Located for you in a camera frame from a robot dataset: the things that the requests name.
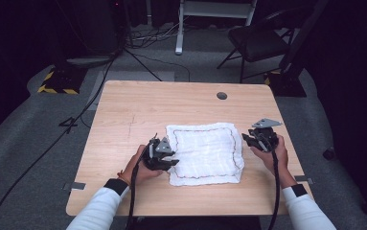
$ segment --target person's right hand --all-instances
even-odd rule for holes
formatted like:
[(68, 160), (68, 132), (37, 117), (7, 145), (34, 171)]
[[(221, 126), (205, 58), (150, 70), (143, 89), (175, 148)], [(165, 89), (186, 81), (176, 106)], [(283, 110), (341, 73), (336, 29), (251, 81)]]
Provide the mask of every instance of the person's right hand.
[[(125, 176), (126, 179), (129, 180), (127, 183), (129, 183), (131, 181), (133, 168), (135, 167), (136, 162), (138, 161), (139, 156), (142, 154), (142, 151), (144, 151), (144, 149), (145, 149), (144, 145), (139, 146), (136, 153), (131, 157), (128, 164), (126, 165), (126, 169), (123, 172), (123, 176)], [(138, 170), (138, 174), (136, 175), (135, 183), (140, 184), (140, 183), (144, 182), (145, 180), (154, 178), (154, 177), (162, 174), (162, 172), (163, 171), (161, 171), (161, 170), (157, 170), (157, 171), (149, 170), (145, 166), (144, 162), (141, 161), (141, 162), (139, 162), (139, 170)]]
[[(278, 146), (275, 149), (276, 155), (278, 156), (278, 166), (279, 169), (287, 169), (287, 149), (285, 147), (284, 137), (277, 135), (279, 139)], [(273, 170), (273, 157), (271, 152), (264, 152), (255, 147), (251, 147), (251, 150), (264, 161), (264, 165), (270, 170), (272, 174), (275, 174)]]
[[(287, 149), (285, 147), (284, 137), (281, 135), (277, 136), (279, 139), (279, 143), (275, 149), (275, 152), (278, 157), (279, 180), (281, 181), (281, 187), (284, 189), (297, 184), (297, 182), (294, 180), (293, 176), (287, 169), (288, 156), (287, 156)], [(251, 147), (251, 150), (254, 152), (256, 156), (258, 156), (264, 161), (264, 165), (274, 175), (275, 171), (273, 168), (273, 157), (271, 152), (263, 152), (255, 147)]]

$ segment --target white cloth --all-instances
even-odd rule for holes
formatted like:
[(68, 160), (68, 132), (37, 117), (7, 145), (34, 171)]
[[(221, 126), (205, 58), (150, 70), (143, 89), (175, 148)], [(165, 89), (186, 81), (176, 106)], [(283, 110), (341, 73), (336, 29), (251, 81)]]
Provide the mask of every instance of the white cloth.
[(169, 169), (173, 186), (240, 183), (242, 140), (234, 124), (166, 127), (179, 163)]

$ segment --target yellow and black tape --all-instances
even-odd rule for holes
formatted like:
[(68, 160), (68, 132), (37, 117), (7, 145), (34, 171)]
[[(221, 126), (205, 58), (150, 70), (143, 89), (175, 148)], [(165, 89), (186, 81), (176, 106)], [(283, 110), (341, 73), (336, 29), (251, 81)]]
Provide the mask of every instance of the yellow and black tape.
[(274, 75), (280, 76), (280, 74), (281, 74), (281, 72), (279, 72), (279, 71), (271, 71), (267, 74), (264, 74), (264, 84), (266, 84), (266, 85), (271, 84), (271, 80), (270, 80), (269, 76), (270, 77), (272, 77)]
[(52, 68), (37, 90), (38, 93), (79, 94), (84, 81), (86, 69), (75, 69), (68, 72)]

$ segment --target chair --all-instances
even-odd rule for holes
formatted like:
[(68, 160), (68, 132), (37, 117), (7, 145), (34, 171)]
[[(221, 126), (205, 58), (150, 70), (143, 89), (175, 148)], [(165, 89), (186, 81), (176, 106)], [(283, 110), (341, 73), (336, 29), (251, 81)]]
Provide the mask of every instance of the chair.
[[(217, 69), (219, 69), (227, 60), (242, 58), (240, 83), (242, 83), (242, 80), (244, 79), (272, 71), (267, 70), (247, 77), (243, 75), (244, 64), (246, 61), (255, 62), (258, 60), (285, 55), (290, 49), (295, 29), (301, 28), (312, 12), (312, 6), (276, 11), (255, 24), (232, 29), (229, 31), (228, 37), (235, 48), (217, 67)], [(283, 28), (286, 28), (287, 31), (284, 34), (279, 35), (276, 30)], [(289, 36), (288, 42), (285, 42), (284, 36)], [(239, 52), (240, 55), (237, 57), (231, 57), (236, 52)], [(279, 64), (279, 68), (273, 70), (277, 69), (283, 69), (283, 66)]]

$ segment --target black cable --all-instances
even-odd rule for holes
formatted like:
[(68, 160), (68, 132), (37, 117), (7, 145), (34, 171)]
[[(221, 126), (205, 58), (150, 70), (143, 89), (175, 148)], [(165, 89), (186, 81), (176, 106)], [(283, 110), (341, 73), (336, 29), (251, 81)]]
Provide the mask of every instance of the black cable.
[(111, 60), (110, 64), (108, 65), (108, 68), (106, 69), (106, 72), (103, 76), (103, 81), (100, 84), (99, 90), (97, 90), (95, 96), (90, 100), (90, 102), (84, 107), (84, 109), (82, 110), (82, 112), (70, 123), (70, 125), (58, 136), (58, 138), (54, 141), (54, 143), (52, 143), (51, 146), (49, 146), (49, 148), (47, 148), (32, 164), (31, 166), (28, 167), (28, 169), (26, 171), (24, 171), (16, 180), (15, 182), (13, 182), (13, 184), (10, 186), (10, 188), (7, 190), (7, 192), (4, 194), (3, 198), (0, 200), (0, 208), (2, 206), (2, 204), (4, 203), (4, 201), (6, 200), (6, 198), (8, 197), (8, 195), (11, 193), (11, 191), (13, 190), (13, 188), (19, 183), (19, 181), (21, 181), (21, 179), (34, 167), (34, 165), (36, 165), (37, 162), (39, 162), (40, 159), (42, 159), (48, 152), (49, 150), (52, 149), (52, 147), (63, 137), (64, 134), (67, 133), (67, 131), (73, 126), (73, 124), (76, 122), (76, 120), (78, 120), (81, 115), (88, 109), (88, 107), (94, 102), (94, 100), (97, 98), (97, 96), (99, 95), (101, 88), (103, 87), (103, 83), (105, 82), (105, 78), (106, 75), (108, 74), (108, 70), (111, 67), (112, 63), (114, 62), (115, 58), (118, 55), (115, 55), (113, 57), (113, 59)]
[(85, 123), (85, 121), (82, 119), (82, 116), (80, 116), (80, 120), (81, 122), (88, 128), (91, 128), (91, 126), (89, 126), (88, 124)]
[[(159, 33), (164, 33), (164, 32), (167, 32), (169, 31), (171, 28), (169, 29), (160, 29), (159, 28), (159, 31), (162, 30), (162, 32), (159, 32)], [(146, 31), (149, 31), (149, 33), (147, 33), (147, 35), (142, 35), (143, 32), (146, 32)], [(152, 32), (153, 29), (146, 29), (146, 30), (139, 30), (139, 31), (131, 31), (131, 34), (134, 35), (134, 39), (138, 39), (138, 38), (142, 38), (142, 37), (146, 37), (150, 34), (150, 32)]]
[(278, 156), (276, 155), (275, 149), (270, 145), (270, 142), (264, 137), (263, 134), (261, 134), (259, 137), (264, 139), (264, 142), (267, 143), (268, 148), (272, 150), (272, 158), (273, 158), (273, 171), (275, 174), (275, 187), (276, 187), (276, 197), (275, 197), (275, 207), (273, 209), (272, 219), (270, 220), (268, 230), (272, 230), (273, 226), (275, 225), (276, 217), (278, 216), (278, 210), (279, 210), (279, 201), (280, 201), (280, 180), (279, 180), (279, 160)]
[(176, 64), (176, 63), (171, 63), (171, 62), (166, 62), (166, 61), (163, 61), (163, 60), (154, 59), (154, 58), (146, 57), (146, 56), (143, 56), (143, 55), (137, 55), (137, 54), (133, 54), (133, 55), (138, 56), (138, 57), (142, 57), (142, 58), (146, 58), (146, 59), (149, 59), (149, 60), (159, 61), (159, 62), (162, 62), (162, 63), (165, 63), (165, 64), (170, 64), (170, 65), (177, 65), (177, 66), (180, 66), (182, 68), (185, 68), (188, 75), (189, 75), (188, 78), (189, 78), (189, 82), (190, 82), (190, 70), (188, 68), (186, 68), (185, 66), (183, 66), (183, 65)]
[(147, 34), (147, 35), (143, 36), (143, 37), (147, 37), (147, 38), (143, 39), (143, 41), (141, 42), (141, 45), (127, 44), (127, 48), (130, 48), (130, 49), (147, 48), (155, 42), (164, 41), (164, 40), (167, 40), (167, 39), (171, 38), (172, 36), (177, 35), (177, 34), (166, 35), (168, 32), (173, 33), (176, 30), (177, 30), (177, 28), (173, 27), (173, 28), (170, 28), (170, 29), (166, 30), (166, 32), (164, 34), (160, 34), (159, 30), (156, 34), (153, 34), (153, 35), (148, 35)]
[(129, 204), (129, 213), (128, 213), (128, 219), (126, 221), (126, 230), (133, 229), (131, 228), (133, 225), (133, 208), (135, 204), (135, 182), (136, 182), (136, 176), (138, 174), (139, 170), (139, 163), (142, 160), (142, 156), (144, 155), (145, 151), (147, 151), (147, 148), (149, 147), (150, 142), (145, 146), (144, 150), (141, 152), (141, 155), (138, 158), (138, 161), (136, 162), (133, 170), (132, 170), (132, 176), (131, 176), (131, 201)]
[(150, 69), (144, 64), (142, 63), (142, 61), (140, 59), (138, 59), (134, 54), (132, 54), (129, 50), (127, 50), (126, 48), (124, 48), (124, 50), (129, 53), (133, 58), (135, 58), (136, 60), (138, 60), (138, 62), (144, 66), (144, 68), (146, 68), (152, 75), (154, 75), (159, 81), (162, 81), (161, 79), (159, 79), (152, 71), (150, 71)]
[(272, 219), (270, 220), (269, 230), (273, 229), (276, 217), (278, 216), (279, 199), (280, 199), (280, 181), (279, 181), (279, 169), (278, 169), (278, 156), (276, 155), (275, 149), (272, 151), (273, 157), (273, 171), (275, 172), (275, 184), (276, 184), (276, 197), (275, 197), (275, 208), (273, 211)]

